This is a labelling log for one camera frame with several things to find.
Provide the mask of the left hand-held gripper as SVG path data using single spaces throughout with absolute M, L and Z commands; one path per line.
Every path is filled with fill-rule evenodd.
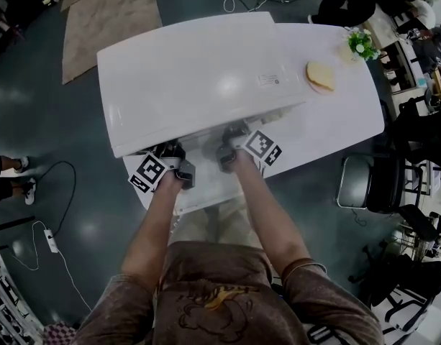
M 186 152 L 177 139 L 144 149 L 129 182 L 142 193 L 154 192 L 168 171 L 183 182 L 184 190 L 194 187 L 196 168 L 186 159 Z

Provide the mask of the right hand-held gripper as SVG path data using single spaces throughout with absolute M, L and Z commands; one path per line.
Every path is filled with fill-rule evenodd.
M 227 129 L 222 144 L 216 151 L 217 162 L 222 172 L 229 173 L 229 165 L 237 158 L 237 151 L 244 150 L 258 164 L 261 173 L 273 166 L 282 155 L 282 149 L 260 130 Z

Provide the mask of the white oven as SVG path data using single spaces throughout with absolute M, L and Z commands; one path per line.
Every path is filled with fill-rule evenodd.
M 302 85 L 267 12 L 194 19 L 97 55 L 114 156 L 302 104 Z

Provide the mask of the person's right forearm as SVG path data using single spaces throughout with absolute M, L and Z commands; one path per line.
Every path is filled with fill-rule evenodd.
M 276 272 L 282 275 L 295 262 L 311 262 L 299 230 L 269 190 L 252 157 L 238 149 L 229 168 L 239 180 L 255 233 Z

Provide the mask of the person's left forearm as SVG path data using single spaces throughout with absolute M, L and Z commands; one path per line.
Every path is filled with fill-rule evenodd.
M 122 263 L 122 273 L 138 279 L 151 293 L 162 275 L 173 209 L 181 189 L 182 182 L 172 171 L 164 174 Z

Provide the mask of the white curved table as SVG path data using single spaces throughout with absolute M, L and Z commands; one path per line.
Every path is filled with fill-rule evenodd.
M 384 130 L 383 114 L 372 75 L 364 61 L 346 63 L 337 53 L 345 30 L 299 23 L 277 25 L 282 45 L 296 70 L 304 103 L 260 130 L 282 149 L 264 170 L 269 178 L 351 147 Z M 306 79 L 306 64 L 317 61 L 333 68 L 335 91 L 322 95 Z M 196 168 L 195 186 L 178 194 L 173 213 L 182 216 L 241 194 L 237 178 L 221 172 L 215 152 L 224 126 L 182 138 L 187 160 Z

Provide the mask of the person's beige trousers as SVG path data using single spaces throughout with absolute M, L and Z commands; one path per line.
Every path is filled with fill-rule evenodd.
M 175 242 L 212 242 L 262 248 L 242 196 L 180 217 L 174 223 L 169 238 L 170 244 Z

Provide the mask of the bread slice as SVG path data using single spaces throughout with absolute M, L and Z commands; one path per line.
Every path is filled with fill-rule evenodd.
M 335 90 L 335 74 L 331 66 L 309 61 L 306 64 L 306 77 L 310 83 L 328 91 Z

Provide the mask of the black chair with sled base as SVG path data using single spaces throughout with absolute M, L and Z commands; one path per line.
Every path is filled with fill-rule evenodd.
M 354 153 L 342 161 L 335 202 L 340 208 L 373 213 L 398 213 L 406 205 L 405 194 L 414 195 L 418 206 L 425 196 L 424 167 L 410 165 L 395 152 Z

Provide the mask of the white power strip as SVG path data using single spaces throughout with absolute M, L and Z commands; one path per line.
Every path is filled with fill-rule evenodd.
M 50 229 L 44 229 L 43 232 L 45 234 L 45 238 L 46 238 L 47 244 L 50 248 L 50 251 L 54 254 L 58 254 L 59 249 L 56 244 L 56 241 L 55 241 L 55 238 L 54 238 L 52 231 Z

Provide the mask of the potted flower plant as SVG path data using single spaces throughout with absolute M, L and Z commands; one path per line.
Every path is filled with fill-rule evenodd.
M 373 43 L 371 32 L 358 27 L 345 27 L 345 35 L 337 47 L 337 53 L 346 63 L 377 60 L 381 55 Z

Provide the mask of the person's brown printed t-shirt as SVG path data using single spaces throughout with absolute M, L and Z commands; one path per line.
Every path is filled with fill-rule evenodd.
M 293 261 L 282 293 L 272 274 L 260 249 L 177 241 L 157 288 L 114 276 L 72 345 L 383 345 L 378 319 L 322 265 Z

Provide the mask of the black office chair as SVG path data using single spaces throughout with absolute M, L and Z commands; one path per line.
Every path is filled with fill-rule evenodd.
M 368 269 L 348 281 L 359 284 L 359 299 L 379 320 L 384 345 L 402 345 L 441 293 L 441 261 L 417 262 L 406 254 L 387 254 L 385 241 L 379 247 L 377 257 L 367 246 L 362 248 Z
M 399 105 L 399 115 L 391 125 L 396 151 L 413 165 L 430 161 L 441 167 L 441 109 L 421 116 L 417 103 L 424 96 Z

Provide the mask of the white storage shelf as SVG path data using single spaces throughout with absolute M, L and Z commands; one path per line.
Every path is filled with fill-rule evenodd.
M 0 345 L 42 345 L 43 330 L 0 255 Z

